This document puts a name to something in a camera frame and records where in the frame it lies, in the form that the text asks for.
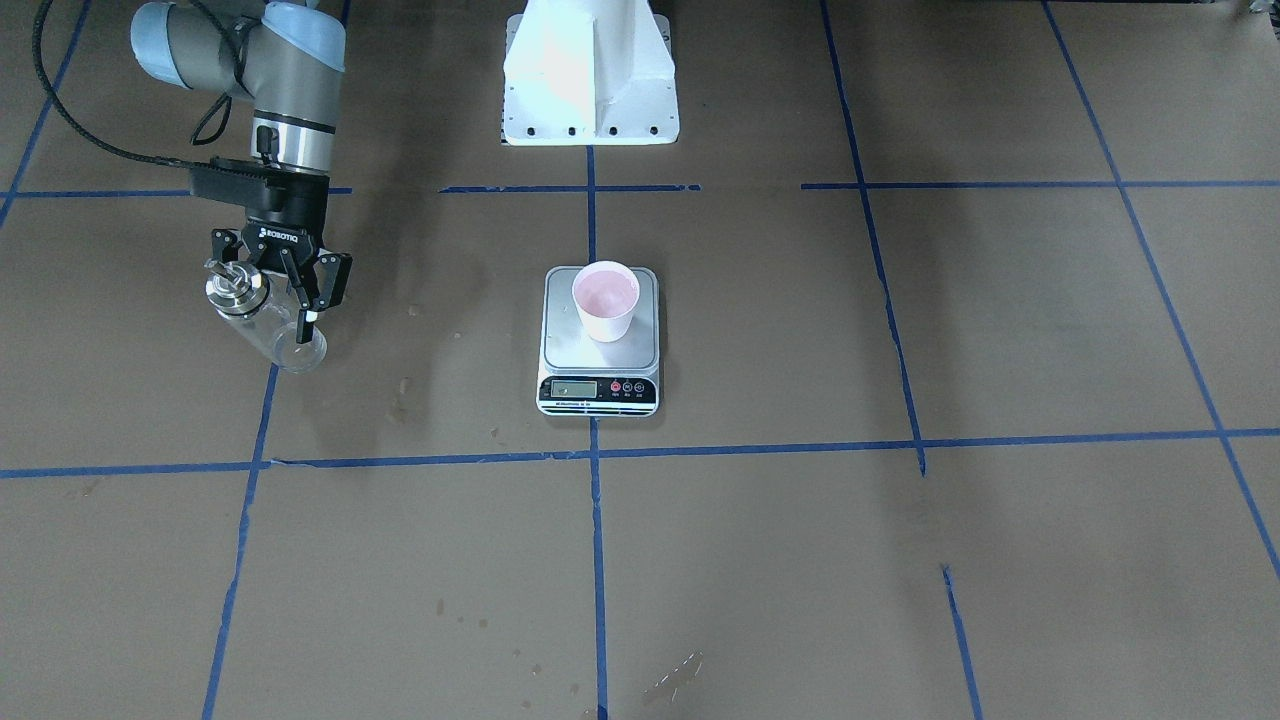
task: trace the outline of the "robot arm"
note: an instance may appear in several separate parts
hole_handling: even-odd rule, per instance
[[[191,191],[244,208],[241,231],[212,231],[211,259],[230,263],[244,250],[253,266],[287,277],[301,310],[297,342],[306,343],[319,313],[342,302],[351,270],[351,256],[323,240],[346,31],[301,4],[196,5],[140,8],[134,55],[156,79],[253,104],[255,160],[191,167]]]

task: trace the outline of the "digital kitchen scale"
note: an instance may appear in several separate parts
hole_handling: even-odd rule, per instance
[[[538,409],[547,415],[645,416],[658,410],[658,278],[631,268],[640,300],[627,334],[596,342],[573,306],[573,278],[582,268],[547,273]]]

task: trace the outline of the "plastic cup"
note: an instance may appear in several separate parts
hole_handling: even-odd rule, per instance
[[[639,301],[640,281],[621,263],[591,263],[573,278],[577,316],[596,342],[614,342],[627,334]]]

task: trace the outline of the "silver bottle cap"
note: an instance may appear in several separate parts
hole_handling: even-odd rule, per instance
[[[205,281],[205,297],[224,315],[248,315],[257,310],[269,292],[261,270],[248,263],[219,263],[209,260],[210,270]]]

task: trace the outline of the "white bracket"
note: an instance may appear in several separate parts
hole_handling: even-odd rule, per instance
[[[680,135],[671,23],[648,0],[529,0],[507,20],[511,145],[662,145]]]

